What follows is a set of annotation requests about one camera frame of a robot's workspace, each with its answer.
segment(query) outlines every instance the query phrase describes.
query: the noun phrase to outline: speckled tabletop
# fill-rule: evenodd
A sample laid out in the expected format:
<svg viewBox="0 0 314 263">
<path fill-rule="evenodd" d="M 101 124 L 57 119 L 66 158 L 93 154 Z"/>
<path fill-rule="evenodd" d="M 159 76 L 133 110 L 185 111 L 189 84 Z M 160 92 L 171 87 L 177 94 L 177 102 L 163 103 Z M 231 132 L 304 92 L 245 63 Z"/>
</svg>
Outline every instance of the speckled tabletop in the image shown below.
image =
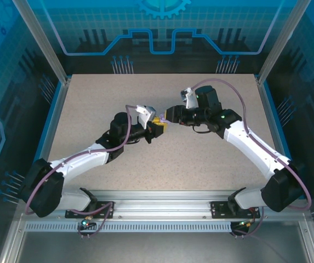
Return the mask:
<svg viewBox="0 0 314 263">
<path fill-rule="evenodd" d="M 56 130 L 49 160 L 70 156 L 90 146 L 109 129 L 125 104 L 149 105 L 160 114 L 182 104 L 180 91 L 206 78 L 234 85 L 247 106 L 248 125 L 273 146 L 253 75 L 155 74 L 73 75 Z M 236 94 L 211 83 L 223 108 L 242 116 Z M 196 134 L 190 127 L 169 125 L 148 144 L 128 145 L 113 162 L 73 179 L 68 187 L 90 190 L 237 190 L 265 184 L 256 166 L 216 134 Z"/>
</svg>

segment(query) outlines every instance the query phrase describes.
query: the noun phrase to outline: gear logo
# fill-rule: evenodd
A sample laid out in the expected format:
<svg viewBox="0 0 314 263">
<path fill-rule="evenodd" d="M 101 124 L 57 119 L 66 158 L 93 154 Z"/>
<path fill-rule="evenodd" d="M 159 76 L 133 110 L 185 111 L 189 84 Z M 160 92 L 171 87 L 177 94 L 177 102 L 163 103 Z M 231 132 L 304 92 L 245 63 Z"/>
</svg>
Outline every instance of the gear logo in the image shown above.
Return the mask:
<svg viewBox="0 0 314 263">
<path fill-rule="evenodd" d="M 11 0 L 0 0 L 0 25 L 7 27 L 13 17 L 13 7 Z"/>
<path fill-rule="evenodd" d="M 172 18 L 179 15 L 179 11 L 186 10 L 186 5 L 191 4 L 191 0 L 138 0 L 140 11 L 145 11 L 146 15 L 153 18 L 164 19 L 166 16 Z"/>
</svg>

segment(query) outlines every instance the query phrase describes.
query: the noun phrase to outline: yellow object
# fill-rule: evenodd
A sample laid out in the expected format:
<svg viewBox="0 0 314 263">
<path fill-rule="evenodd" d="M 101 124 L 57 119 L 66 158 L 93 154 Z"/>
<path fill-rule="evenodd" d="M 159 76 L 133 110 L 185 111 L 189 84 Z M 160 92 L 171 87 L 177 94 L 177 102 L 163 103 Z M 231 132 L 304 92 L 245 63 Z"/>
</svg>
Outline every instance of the yellow object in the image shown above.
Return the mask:
<svg viewBox="0 0 314 263">
<path fill-rule="evenodd" d="M 164 133 L 165 133 L 165 130 L 167 129 L 167 127 L 168 127 L 168 124 L 166 122 L 161 122 L 161 119 L 159 117 L 155 117 L 152 120 L 152 123 L 154 123 L 156 125 L 159 125 L 159 126 L 164 126 L 164 128 L 163 128 L 163 132 Z"/>
</svg>

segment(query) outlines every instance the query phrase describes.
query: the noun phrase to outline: black mounting bracket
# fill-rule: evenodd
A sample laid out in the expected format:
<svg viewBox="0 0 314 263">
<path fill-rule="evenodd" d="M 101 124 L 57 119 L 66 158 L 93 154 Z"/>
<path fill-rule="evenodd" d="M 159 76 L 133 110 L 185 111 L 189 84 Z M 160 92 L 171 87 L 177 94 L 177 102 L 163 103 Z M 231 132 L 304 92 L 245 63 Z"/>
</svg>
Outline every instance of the black mounting bracket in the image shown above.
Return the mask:
<svg viewBox="0 0 314 263">
<path fill-rule="evenodd" d="M 92 210 L 97 210 L 99 209 L 100 207 L 103 207 L 104 205 L 106 205 L 107 203 L 109 202 L 112 202 L 112 201 L 97 201 L 96 203 L 96 207 Z M 114 202 L 112 202 L 112 207 L 111 207 L 111 211 L 109 212 L 109 215 L 107 217 L 107 219 L 112 219 L 113 218 L 113 213 L 114 213 Z M 107 214 L 108 212 L 108 209 L 109 207 L 106 207 L 105 209 L 103 209 L 101 212 L 95 214 L 93 216 L 93 218 L 96 218 L 96 219 L 104 219 L 105 215 Z M 67 210 L 65 211 L 65 218 L 75 218 L 75 219 L 83 219 L 85 218 L 87 215 L 79 215 L 79 214 L 76 214 L 70 210 Z"/>
<path fill-rule="evenodd" d="M 252 219 L 260 218 L 258 207 L 254 207 L 254 214 L 249 209 L 239 209 L 235 214 L 230 210 L 227 201 L 215 201 L 210 203 L 212 219 Z"/>
</svg>

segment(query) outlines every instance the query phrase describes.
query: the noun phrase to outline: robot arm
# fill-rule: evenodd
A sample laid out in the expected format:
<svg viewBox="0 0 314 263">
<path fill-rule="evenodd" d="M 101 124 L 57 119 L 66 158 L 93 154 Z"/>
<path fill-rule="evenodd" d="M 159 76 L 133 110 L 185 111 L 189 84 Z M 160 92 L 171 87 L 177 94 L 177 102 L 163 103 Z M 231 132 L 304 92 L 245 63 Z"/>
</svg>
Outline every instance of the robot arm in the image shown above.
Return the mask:
<svg viewBox="0 0 314 263">
<path fill-rule="evenodd" d="M 215 89 L 211 86 L 204 86 L 195 91 L 196 96 L 190 93 L 193 91 L 189 88 L 181 92 L 186 106 L 178 105 L 167 109 L 166 120 L 185 126 L 207 125 L 210 132 L 217 133 L 222 139 L 243 152 L 268 181 L 265 187 L 242 188 L 233 193 L 228 202 L 233 213 L 239 209 L 260 206 L 268 206 L 274 211 L 282 211 L 302 195 L 302 189 L 292 174 L 247 135 L 242 118 L 233 110 L 222 109 Z M 272 149 L 251 130 L 249 132 L 268 151 L 296 171 L 289 158 Z"/>
<path fill-rule="evenodd" d="M 131 126 L 127 144 L 134 144 L 145 138 L 150 144 L 152 139 L 164 133 L 166 123 L 155 118 L 156 111 L 152 107 L 137 106 L 138 123 Z M 30 208 L 39 216 L 44 217 L 54 210 L 75 209 L 89 210 L 94 197 L 85 189 L 68 190 L 64 187 L 75 177 L 86 171 L 112 162 L 124 151 L 121 147 L 115 151 L 104 151 L 122 144 L 128 130 L 128 114 L 120 112 L 115 115 L 109 131 L 105 132 L 94 144 L 72 156 L 46 162 L 39 159 L 34 162 L 19 189 L 20 198 L 27 202 L 39 181 L 53 168 L 59 168 L 48 178 L 35 194 Z"/>
</svg>

